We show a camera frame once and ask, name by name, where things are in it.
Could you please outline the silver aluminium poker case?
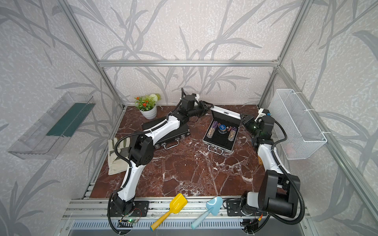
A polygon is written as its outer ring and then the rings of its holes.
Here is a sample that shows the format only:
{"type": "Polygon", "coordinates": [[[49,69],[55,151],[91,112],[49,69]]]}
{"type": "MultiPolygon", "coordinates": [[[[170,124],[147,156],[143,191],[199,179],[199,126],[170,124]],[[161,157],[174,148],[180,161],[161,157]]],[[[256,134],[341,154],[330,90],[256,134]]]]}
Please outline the silver aluminium poker case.
{"type": "Polygon", "coordinates": [[[208,151],[223,155],[233,153],[241,126],[241,114],[214,106],[211,108],[212,121],[203,138],[208,151]]]}

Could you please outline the black poker case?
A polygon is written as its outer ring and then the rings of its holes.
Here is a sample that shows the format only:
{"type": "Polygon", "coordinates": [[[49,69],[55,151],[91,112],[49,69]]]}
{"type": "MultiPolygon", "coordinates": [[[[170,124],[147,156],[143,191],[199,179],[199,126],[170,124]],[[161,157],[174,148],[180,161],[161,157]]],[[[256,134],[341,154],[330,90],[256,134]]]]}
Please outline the black poker case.
{"type": "MultiPolygon", "coordinates": [[[[150,129],[159,123],[161,123],[164,120],[164,118],[158,118],[154,119],[150,122],[142,124],[142,130],[150,129]]],[[[159,141],[155,143],[155,149],[160,149],[161,147],[164,147],[165,149],[170,149],[170,147],[166,147],[166,145],[170,143],[176,142],[176,145],[179,145],[180,140],[184,140],[187,136],[190,136],[191,132],[189,129],[189,126],[187,124],[184,124],[180,126],[178,129],[171,131],[167,135],[163,136],[159,141]]]]}

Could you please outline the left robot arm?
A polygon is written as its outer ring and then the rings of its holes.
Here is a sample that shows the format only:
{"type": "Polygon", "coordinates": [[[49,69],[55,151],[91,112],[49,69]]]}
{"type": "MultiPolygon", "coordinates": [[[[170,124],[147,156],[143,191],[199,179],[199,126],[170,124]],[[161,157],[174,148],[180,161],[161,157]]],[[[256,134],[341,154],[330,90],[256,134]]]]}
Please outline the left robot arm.
{"type": "Polygon", "coordinates": [[[114,210],[127,215],[133,210],[136,188],[144,168],[154,156],[155,144],[164,136],[185,125],[191,117],[202,117],[214,108],[212,103],[198,100],[195,94],[183,95],[178,105],[157,125],[121,138],[114,147],[118,158],[128,164],[121,187],[111,193],[108,215],[114,210]]]}

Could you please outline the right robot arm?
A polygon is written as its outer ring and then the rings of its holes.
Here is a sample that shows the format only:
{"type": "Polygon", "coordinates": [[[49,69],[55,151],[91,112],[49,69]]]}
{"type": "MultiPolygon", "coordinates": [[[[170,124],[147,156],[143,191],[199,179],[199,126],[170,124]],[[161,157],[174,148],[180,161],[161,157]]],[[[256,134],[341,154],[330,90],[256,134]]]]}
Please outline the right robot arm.
{"type": "Polygon", "coordinates": [[[287,140],[287,133],[269,111],[262,114],[259,118],[241,115],[241,124],[252,136],[265,174],[258,192],[246,191],[241,196],[240,209],[245,216],[267,213],[284,224],[296,225],[305,216],[300,179],[284,167],[276,148],[287,140]]]}

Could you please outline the poker chips row right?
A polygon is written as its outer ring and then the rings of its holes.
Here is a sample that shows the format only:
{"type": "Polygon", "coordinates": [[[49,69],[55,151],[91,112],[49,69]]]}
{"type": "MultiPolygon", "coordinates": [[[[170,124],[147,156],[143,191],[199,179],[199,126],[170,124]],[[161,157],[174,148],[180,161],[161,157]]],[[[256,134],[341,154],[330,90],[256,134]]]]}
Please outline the poker chips row right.
{"type": "Polygon", "coordinates": [[[238,132],[238,128],[237,127],[230,127],[229,128],[229,136],[228,136],[228,140],[230,142],[233,142],[236,138],[236,135],[237,135],[237,132],[238,132]]]}

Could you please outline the poker chips row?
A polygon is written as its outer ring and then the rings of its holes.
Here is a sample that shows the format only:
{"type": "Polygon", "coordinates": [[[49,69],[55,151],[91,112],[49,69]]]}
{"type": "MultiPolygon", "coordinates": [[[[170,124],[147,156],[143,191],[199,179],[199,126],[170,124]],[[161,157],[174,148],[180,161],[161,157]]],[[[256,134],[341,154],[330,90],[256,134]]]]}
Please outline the poker chips row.
{"type": "Polygon", "coordinates": [[[211,124],[211,126],[210,126],[210,128],[207,132],[207,135],[206,135],[207,138],[211,139],[213,137],[213,135],[214,135],[214,133],[215,133],[217,127],[218,127],[218,124],[219,123],[217,121],[213,121],[213,123],[211,124]]]}
{"type": "Polygon", "coordinates": [[[236,135],[237,135],[237,132],[238,132],[238,128],[237,127],[230,127],[229,128],[229,136],[228,136],[228,140],[230,142],[233,142],[236,138],[236,135]]]}

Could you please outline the poker chips row left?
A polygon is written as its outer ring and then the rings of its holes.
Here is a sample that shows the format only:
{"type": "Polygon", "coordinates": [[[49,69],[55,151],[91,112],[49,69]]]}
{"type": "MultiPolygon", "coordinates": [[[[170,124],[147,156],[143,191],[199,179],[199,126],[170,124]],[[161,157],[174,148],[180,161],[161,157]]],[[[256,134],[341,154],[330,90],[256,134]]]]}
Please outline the poker chips row left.
{"type": "Polygon", "coordinates": [[[211,139],[213,137],[213,135],[214,135],[214,133],[215,133],[217,127],[218,127],[218,124],[219,123],[217,121],[213,121],[213,123],[211,124],[211,126],[210,126],[210,128],[207,132],[207,135],[206,135],[207,138],[211,139]]]}

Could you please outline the blue dealer button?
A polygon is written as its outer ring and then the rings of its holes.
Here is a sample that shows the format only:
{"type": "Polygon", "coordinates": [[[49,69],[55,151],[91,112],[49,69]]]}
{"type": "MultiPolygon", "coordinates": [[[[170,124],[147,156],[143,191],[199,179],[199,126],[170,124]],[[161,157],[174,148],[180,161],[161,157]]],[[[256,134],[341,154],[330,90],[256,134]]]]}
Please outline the blue dealer button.
{"type": "Polygon", "coordinates": [[[224,124],[221,124],[220,126],[219,126],[219,133],[220,134],[225,134],[225,133],[227,133],[228,132],[228,127],[226,126],[226,125],[224,125],[224,124]]]}

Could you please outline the potted plant white pot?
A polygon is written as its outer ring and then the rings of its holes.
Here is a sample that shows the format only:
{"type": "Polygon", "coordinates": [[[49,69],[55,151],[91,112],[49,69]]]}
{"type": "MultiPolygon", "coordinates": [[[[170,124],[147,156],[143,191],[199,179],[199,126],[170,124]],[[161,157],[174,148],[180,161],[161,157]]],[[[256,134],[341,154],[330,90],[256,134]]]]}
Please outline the potted plant white pot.
{"type": "Polygon", "coordinates": [[[157,116],[157,102],[160,100],[160,94],[152,93],[146,96],[136,97],[135,104],[146,119],[153,120],[157,116]]]}

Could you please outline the light blue toy shovel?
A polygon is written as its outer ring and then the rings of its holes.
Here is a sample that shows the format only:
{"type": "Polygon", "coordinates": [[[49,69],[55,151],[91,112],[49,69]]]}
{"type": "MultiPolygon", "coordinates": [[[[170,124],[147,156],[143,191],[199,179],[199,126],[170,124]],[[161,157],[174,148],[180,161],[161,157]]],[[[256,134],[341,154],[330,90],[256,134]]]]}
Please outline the light blue toy shovel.
{"type": "Polygon", "coordinates": [[[223,199],[222,197],[220,196],[217,196],[211,200],[209,200],[207,203],[206,203],[206,212],[203,213],[200,217],[198,217],[192,224],[191,224],[191,228],[193,230],[195,230],[201,223],[202,221],[210,214],[212,214],[213,216],[217,216],[221,207],[222,207],[222,204],[223,204],[223,199]]]}

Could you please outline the yellow toy shovel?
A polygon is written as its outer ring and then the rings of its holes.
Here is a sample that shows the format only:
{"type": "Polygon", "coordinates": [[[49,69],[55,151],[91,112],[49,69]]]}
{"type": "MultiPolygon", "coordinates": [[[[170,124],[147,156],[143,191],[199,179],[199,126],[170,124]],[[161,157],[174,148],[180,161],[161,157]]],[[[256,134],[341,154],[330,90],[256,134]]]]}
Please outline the yellow toy shovel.
{"type": "Polygon", "coordinates": [[[169,211],[165,213],[163,216],[161,216],[156,222],[154,222],[150,226],[150,230],[154,231],[156,228],[158,228],[162,224],[162,222],[171,214],[179,213],[186,206],[187,203],[188,201],[183,194],[177,194],[169,204],[169,211]]]}

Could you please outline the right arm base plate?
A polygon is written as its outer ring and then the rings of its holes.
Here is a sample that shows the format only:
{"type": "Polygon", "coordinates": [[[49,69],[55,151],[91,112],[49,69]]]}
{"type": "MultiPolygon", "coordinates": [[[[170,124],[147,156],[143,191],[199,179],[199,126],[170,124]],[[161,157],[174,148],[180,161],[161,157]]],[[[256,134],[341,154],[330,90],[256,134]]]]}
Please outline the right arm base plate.
{"type": "Polygon", "coordinates": [[[240,202],[241,201],[237,199],[226,199],[223,202],[223,206],[227,211],[227,216],[240,216],[240,217],[251,216],[251,217],[259,218],[261,215],[263,216],[267,215],[267,213],[265,212],[241,209],[240,202]]]}

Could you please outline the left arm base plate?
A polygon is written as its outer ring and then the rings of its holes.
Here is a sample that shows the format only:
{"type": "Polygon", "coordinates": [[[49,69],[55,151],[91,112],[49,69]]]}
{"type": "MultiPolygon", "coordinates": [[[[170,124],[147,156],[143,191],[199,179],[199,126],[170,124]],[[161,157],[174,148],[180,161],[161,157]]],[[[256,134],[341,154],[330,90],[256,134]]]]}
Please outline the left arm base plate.
{"type": "Polygon", "coordinates": [[[107,215],[110,217],[146,217],[149,210],[149,201],[134,201],[126,211],[118,210],[113,202],[110,204],[107,215]]]}

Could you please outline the clear plastic wall shelf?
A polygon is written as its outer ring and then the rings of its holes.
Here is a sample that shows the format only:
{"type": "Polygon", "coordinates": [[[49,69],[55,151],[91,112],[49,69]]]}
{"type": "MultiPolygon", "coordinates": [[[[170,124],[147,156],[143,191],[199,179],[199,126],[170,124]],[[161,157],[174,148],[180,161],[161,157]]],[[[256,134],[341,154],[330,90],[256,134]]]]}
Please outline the clear plastic wall shelf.
{"type": "Polygon", "coordinates": [[[8,152],[20,159],[55,159],[95,107],[94,97],[66,92],[8,152]]]}

